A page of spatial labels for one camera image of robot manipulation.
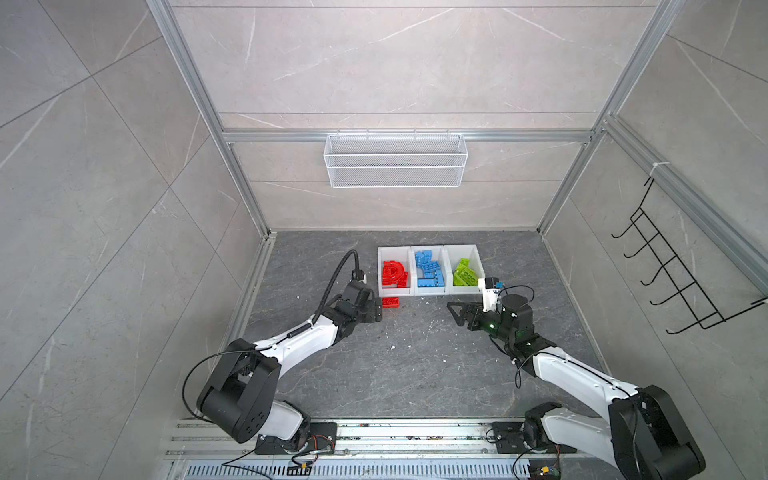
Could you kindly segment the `green lego brick bottom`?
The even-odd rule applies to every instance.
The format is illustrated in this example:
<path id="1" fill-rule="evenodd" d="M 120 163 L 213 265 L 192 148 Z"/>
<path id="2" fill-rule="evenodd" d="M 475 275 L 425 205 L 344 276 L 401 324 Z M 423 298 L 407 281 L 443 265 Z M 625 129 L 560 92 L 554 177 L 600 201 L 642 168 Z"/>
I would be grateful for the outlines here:
<path id="1" fill-rule="evenodd" d="M 453 272 L 453 285 L 456 287 L 476 287 L 477 273 L 470 267 L 468 258 L 461 258 Z"/>

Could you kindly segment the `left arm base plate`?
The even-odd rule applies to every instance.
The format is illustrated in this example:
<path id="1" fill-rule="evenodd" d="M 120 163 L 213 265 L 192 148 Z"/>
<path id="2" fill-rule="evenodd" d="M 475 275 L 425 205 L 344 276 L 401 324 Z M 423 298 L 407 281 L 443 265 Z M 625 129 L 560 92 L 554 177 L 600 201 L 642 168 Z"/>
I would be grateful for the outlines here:
<path id="1" fill-rule="evenodd" d="M 297 453 L 333 451 L 337 437 L 338 424 L 330 421 L 303 424 L 289 439 L 276 436 L 258 435 L 256 455 L 295 455 Z"/>

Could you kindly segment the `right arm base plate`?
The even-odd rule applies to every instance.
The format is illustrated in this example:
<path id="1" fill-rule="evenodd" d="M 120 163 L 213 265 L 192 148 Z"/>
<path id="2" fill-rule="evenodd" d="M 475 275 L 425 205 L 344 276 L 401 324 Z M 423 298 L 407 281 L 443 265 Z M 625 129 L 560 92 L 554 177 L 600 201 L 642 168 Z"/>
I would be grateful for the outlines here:
<path id="1" fill-rule="evenodd" d="M 485 432 L 484 440 L 494 445 L 499 454 L 519 454 L 530 448 L 524 437 L 523 421 L 492 422 L 491 427 Z M 532 452 L 536 454 L 576 454 L 577 450 L 565 445 L 548 444 L 532 447 Z"/>

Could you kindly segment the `white three-compartment bin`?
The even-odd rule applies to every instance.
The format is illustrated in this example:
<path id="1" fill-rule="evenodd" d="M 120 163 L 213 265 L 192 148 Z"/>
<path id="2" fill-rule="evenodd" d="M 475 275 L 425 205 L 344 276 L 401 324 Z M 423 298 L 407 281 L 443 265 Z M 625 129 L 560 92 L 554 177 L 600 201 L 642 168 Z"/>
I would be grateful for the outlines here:
<path id="1" fill-rule="evenodd" d="M 421 250 L 433 251 L 432 258 L 438 261 L 442 268 L 445 280 L 444 288 L 419 288 L 417 286 L 417 279 L 423 277 L 423 272 L 416 266 L 414 253 Z M 474 244 L 379 247 L 377 264 L 379 296 L 479 295 L 478 285 L 476 287 L 456 287 L 453 285 L 453 272 L 461 258 L 470 260 L 470 267 L 477 273 L 478 279 L 485 276 L 478 248 Z M 385 288 L 381 285 L 384 261 L 398 261 L 406 267 L 409 272 L 409 286 L 407 288 Z"/>

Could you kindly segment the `red arch lego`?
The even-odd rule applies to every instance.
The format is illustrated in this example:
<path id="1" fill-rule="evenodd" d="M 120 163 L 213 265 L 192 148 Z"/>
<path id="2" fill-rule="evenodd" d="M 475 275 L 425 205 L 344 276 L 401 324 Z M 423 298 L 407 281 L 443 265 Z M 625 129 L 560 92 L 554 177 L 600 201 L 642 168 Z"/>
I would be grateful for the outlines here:
<path id="1" fill-rule="evenodd" d="M 381 285 L 385 288 L 407 288 L 409 286 L 409 272 L 401 262 L 384 261 Z"/>

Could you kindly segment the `blue lego brick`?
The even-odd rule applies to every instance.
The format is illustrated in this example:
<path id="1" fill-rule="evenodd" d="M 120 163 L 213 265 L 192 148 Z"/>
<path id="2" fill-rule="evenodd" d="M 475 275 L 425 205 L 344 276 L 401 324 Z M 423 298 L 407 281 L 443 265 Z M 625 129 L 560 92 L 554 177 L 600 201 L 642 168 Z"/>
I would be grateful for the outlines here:
<path id="1" fill-rule="evenodd" d="M 425 279 L 438 279 L 443 277 L 442 268 L 437 261 L 428 261 L 420 266 Z"/>
<path id="2" fill-rule="evenodd" d="M 432 258 L 432 250 L 421 250 L 414 253 L 416 266 L 420 269 L 422 263 L 436 261 Z"/>
<path id="3" fill-rule="evenodd" d="M 419 288 L 444 288 L 445 280 L 441 271 L 427 272 L 424 277 L 417 279 Z"/>

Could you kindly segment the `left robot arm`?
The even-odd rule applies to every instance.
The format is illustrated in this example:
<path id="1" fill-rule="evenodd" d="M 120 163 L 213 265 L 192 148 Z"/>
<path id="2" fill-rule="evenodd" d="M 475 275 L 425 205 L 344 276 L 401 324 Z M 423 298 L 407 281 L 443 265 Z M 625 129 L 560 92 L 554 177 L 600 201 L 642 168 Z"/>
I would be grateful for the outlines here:
<path id="1" fill-rule="evenodd" d="M 194 403 L 182 402 L 192 417 L 212 423 L 242 444 L 259 436 L 302 449 L 310 437 L 311 417 L 276 398 L 281 378 L 314 354 L 349 337 L 364 323 L 382 320 L 381 301 L 367 279 L 352 279 L 342 293 L 321 302 L 315 315 L 274 337 L 249 342 L 238 338 L 190 370 L 216 359 Z"/>

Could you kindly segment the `blue lego brick top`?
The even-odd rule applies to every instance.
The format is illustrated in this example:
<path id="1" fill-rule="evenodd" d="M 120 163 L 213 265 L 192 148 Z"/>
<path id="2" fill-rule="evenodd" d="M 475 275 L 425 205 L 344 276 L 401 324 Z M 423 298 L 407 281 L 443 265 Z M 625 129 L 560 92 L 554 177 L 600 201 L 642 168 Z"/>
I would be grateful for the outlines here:
<path id="1" fill-rule="evenodd" d="M 438 279 L 443 277 L 442 268 L 437 261 L 428 261 L 420 266 L 425 279 Z"/>

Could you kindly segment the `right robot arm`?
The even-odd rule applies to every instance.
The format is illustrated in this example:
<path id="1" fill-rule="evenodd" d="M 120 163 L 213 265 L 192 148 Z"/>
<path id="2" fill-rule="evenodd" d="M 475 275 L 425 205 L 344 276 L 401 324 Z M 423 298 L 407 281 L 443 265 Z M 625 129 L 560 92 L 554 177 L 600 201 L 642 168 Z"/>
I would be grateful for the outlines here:
<path id="1" fill-rule="evenodd" d="M 528 410 L 521 426 L 527 453 L 567 446 L 617 468 L 626 479 L 690 479 L 706 460 L 671 396 L 662 388 L 620 381 L 568 354 L 536 332 L 531 298 L 495 277 L 481 278 L 479 302 L 450 302 L 456 324 L 486 333 L 522 373 L 564 390 L 593 411 L 557 402 Z"/>

